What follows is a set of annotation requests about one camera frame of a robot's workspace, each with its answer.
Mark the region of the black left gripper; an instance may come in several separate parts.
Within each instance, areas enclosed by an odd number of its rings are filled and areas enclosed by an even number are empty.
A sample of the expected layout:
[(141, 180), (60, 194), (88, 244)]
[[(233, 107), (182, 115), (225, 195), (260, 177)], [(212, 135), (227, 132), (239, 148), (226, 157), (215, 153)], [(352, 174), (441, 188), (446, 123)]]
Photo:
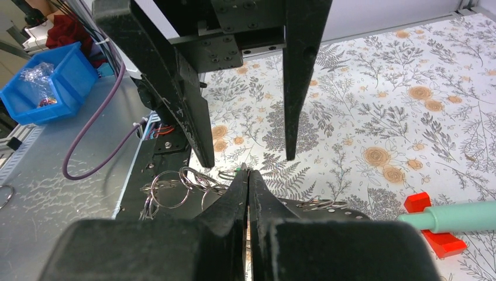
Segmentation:
[(142, 74), (188, 139), (200, 164), (215, 165), (208, 103), (198, 73), (240, 67), (245, 55), (283, 48), (287, 160), (332, 6), (307, 1), (156, 1), (178, 33), (166, 39), (135, 1), (94, 1), (93, 18)]

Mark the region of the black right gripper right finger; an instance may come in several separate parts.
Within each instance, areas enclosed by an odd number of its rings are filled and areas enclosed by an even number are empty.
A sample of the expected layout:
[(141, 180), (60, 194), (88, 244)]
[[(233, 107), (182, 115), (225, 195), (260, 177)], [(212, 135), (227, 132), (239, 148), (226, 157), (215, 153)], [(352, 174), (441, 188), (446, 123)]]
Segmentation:
[(439, 280), (419, 234), (403, 222), (303, 219), (257, 170), (249, 173), (254, 280)]

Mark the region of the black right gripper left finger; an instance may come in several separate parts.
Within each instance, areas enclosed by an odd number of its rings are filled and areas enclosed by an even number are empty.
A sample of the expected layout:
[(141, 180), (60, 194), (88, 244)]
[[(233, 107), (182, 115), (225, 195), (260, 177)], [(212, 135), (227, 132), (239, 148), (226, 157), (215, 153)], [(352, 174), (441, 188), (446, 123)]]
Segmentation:
[(80, 220), (57, 241), (40, 280), (243, 280), (248, 171), (195, 218)]

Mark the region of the silver carabiner keyring with chain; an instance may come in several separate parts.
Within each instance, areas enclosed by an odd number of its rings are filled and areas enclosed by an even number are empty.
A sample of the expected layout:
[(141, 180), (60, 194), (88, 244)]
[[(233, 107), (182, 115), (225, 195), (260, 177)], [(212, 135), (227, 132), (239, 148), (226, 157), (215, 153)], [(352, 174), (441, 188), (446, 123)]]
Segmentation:
[[(140, 188), (146, 199), (139, 220), (153, 220), (160, 211), (179, 208), (186, 214), (186, 207), (192, 207), (190, 216), (193, 217), (223, 196), (238, 172), (240, 169), (220, 172), (220, 178), (228, 181), (226, 184), (190, 167), (182, 167), (177, 172), (161, 172)], [(304, 201), (279, 198), (278, 201), (301, 218), (330, 218), (335, 221), (369, 219), (365, 213), (350, 208), (344, 201), (316, 197)]]

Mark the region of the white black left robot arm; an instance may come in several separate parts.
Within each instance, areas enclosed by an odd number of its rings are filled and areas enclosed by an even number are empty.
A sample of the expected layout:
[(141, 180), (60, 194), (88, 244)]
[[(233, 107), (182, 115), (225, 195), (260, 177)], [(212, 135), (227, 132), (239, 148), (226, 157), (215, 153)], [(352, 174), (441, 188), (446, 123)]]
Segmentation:
[(178, 37), (166, 38), (137, 1), (94, 1), (96, 25), (140, 72), (142, 103), (178, 125), (203, 167), (215, 164), (199, 75), (243, 65), (246, 54), (283, 52), (286, 157), (297, 153), (299, 116), (331, 1), (156, 1)]

